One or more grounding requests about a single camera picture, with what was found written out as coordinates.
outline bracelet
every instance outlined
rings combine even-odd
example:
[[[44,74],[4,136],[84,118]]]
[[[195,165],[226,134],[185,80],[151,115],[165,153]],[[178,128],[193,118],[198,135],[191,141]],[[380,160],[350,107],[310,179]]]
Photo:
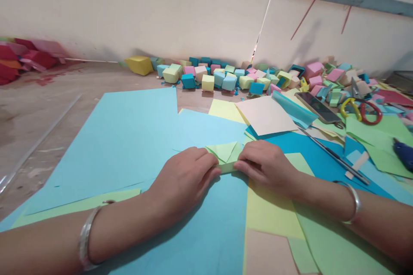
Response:
[[[355,207],[356,207],[356,210],[354,211],[354,215],[353,215],[353,217],[351,217],[351,219],[349,221],[342,221],[345,224],[352,224],[357,219],[358,213],[359,213],[360,208],[361,208],[360,198],[358,197],[357,192],[354,190],[354,188],[350,184],[345,183],[341,180],[335,180],[335,181],[333,181],[333,183],[340,183],[340,184],[344,185],[345,187],[347,187],[350,190],[351,194],[354,197],[354,204],[355,204]]]

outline green origami piece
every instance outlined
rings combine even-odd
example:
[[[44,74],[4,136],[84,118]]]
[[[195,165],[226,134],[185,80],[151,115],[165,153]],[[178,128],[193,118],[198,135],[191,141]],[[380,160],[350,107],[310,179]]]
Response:
[[[221,145],[205,146],[207,151],[218,158],[218,168],[221,169],[221,174],[236,171],[234,163],[238,160],[238,156],[242,151],[242,147],[238,142],[232,142]]]

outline yellow paper sheet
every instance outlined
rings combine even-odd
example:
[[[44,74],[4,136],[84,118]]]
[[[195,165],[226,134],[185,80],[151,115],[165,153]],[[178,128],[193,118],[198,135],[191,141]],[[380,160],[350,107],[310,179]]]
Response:
[[[234,102],[213,99],[208,114],[246,124]]]

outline blue glue gun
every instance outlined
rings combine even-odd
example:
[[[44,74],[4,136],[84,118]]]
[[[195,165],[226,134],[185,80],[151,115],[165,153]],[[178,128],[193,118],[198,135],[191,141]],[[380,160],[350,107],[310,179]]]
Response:
[[[413,172],[413,148],[407,146],[405,143],[401,143],[398,139],[394,138],[393,150],[397,157],[406,167],[407,170]]]

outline yellow paper cube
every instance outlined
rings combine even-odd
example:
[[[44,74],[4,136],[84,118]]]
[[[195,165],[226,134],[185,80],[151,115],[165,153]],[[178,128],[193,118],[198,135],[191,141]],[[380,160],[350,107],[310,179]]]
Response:
[[[151,59],[145,56],[133,56],[125,59],[129,69],[139,75],[148,75],[154,71],[152,67]]]

